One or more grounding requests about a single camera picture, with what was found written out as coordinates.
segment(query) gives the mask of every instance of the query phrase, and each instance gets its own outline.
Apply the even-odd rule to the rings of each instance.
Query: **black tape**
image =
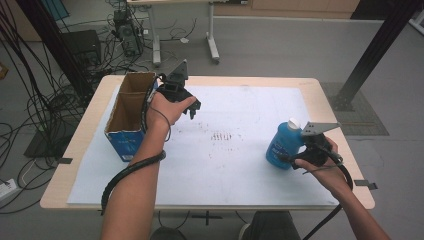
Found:
[[[353,180],[356,186],[368,187],[369,190],[378,189],[376,183],[370,183],[368,180]]]
[[[71,164],[72,162],[72,158],[60,158],[59,160],[57,160],[57,163],[59,164]]]

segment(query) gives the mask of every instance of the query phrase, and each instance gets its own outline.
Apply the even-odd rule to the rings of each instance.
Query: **white table leg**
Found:
[[[212,59],[219,63],[218,49],[216,48],[215,38],[213,37],[213,2],[209,3],[209,32],[206,33],[206,39],[208,40],[209,49],[211,50]]]
[[[423,20],[424,20],[424,11],[422,11],[415,20],[413,19],[409,20],[409,23],[414,28],[416,28],[421,34],[424,34],[424,28],[423,26],[421,26],[421,23],[423,22]]]
[[[153,38],[153,65],[158,67],[161,64],[160,59],[160,40],[159,35],[156,34],[156,27],[155,27],[155,16],[153,13],[153,6],[144,6],[144,8],[147,10],[147,14],[149,16],[150,20],[150,31],[152,31],[152,38]]]

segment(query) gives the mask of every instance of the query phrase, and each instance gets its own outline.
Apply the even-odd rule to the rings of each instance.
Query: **forearm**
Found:
[[[130,163],[158,155],[167,129],[150,128]],[[102,239],[148,239],[153,217],[159,163],[142,168],[122,179],[109,199]]]
[[[336,198],[346,212],[356,239],[390,239],[351,191],[340,193]]]

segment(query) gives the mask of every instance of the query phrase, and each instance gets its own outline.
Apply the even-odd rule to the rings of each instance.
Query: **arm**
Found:
[[[190,97],[179,103],[170,103],[162,94],[156,93],[147,112],[148,130],[130,165],[159,154],[169,128],[164,116],[173,125],[184,109],[195,100],[195,97]],[[152,164],[130,174],[117,184],[104,215],[102,239],[149,238],[158,172],[159,163]]]
[[[329,138],[327,140],[333,146],[333,151],[337,152],[337,144]],[[318,181],[340,202],[357,239],[389,239],[389,236],[350,190],[339,168],[314,171],[318,167],[301,159],[296,159],[296,164],[312,172]],[[334,165],[334,162],[328,159],[325,165]]]

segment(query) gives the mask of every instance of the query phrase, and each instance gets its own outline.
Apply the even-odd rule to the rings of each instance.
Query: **hand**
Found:
[[[332,145],[333,152],[338,152],[338,146],[337,144],[331,140],[330,138],[327,138],[327,141]],[[327,159],[327,161],[324,164],[324,168],[319,168],[317,166],[312,165],[311,163],[303,160],[303,159],[296,159],[295,163],[301,167],[306,169],[307,171],[311,172],[312,175],[315,176],[316,179],[325,187],[327,188],[331,194],[336,199],[339,199],[339,197],[345,193],[345,191],[351,191],[349,186],[346,183],[346,179],[342,173],[342,171],[338,167],[332,167],[332,168],[325,168],[325,166],[334,166],[335,163],[330,158]]]
[[[161,126],[168,130],[168,124],[174,125],[180,118],[182,112],[195,101],[196,98],[192,96],[181,102],[172,103],[169,102],[161,93],[156,92],[147,111],[147,127],[151,128],[154,126]]]

